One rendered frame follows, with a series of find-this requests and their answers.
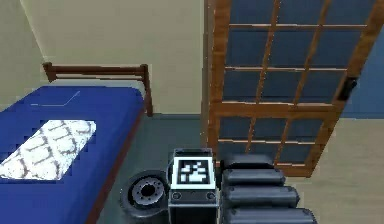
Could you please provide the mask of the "wooden door with glass panes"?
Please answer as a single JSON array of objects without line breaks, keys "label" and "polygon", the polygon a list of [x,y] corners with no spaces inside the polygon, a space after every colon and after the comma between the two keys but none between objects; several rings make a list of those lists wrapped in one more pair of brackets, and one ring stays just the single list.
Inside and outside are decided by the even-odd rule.
[{"label": "wooden door with glass panes", "polygon": [[309,177],[384,25],[384,0],[203,0],[204,143]]}]

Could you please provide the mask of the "white patterned pillow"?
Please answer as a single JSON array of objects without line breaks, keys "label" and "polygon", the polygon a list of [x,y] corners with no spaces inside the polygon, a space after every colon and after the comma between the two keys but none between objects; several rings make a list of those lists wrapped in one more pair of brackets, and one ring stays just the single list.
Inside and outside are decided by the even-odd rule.
[{"label": "white patterned pillow", "polygon": [[61,180],[96,130],[92,120],[48,120],[0,163],[0,178]]}]

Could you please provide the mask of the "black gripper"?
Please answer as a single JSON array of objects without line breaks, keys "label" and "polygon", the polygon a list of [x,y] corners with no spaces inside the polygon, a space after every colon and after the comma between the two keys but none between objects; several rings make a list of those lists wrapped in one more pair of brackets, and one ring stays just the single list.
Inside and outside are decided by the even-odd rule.
[{"label": "black gripper", "polygon": [[166,173],[146,170],[128,179],[120,190],[120,207],[125,219],[168,219]]}]

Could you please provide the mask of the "blue bed with wooden frame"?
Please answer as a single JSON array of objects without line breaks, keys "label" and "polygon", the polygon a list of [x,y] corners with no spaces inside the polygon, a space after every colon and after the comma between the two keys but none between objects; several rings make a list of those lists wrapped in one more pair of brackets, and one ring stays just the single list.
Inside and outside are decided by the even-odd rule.
[{"label": "blue bed with wooden frame", "polygon": [[0,224],[96,224],[142,116],[147,65],[43,65],[0,112]]}]

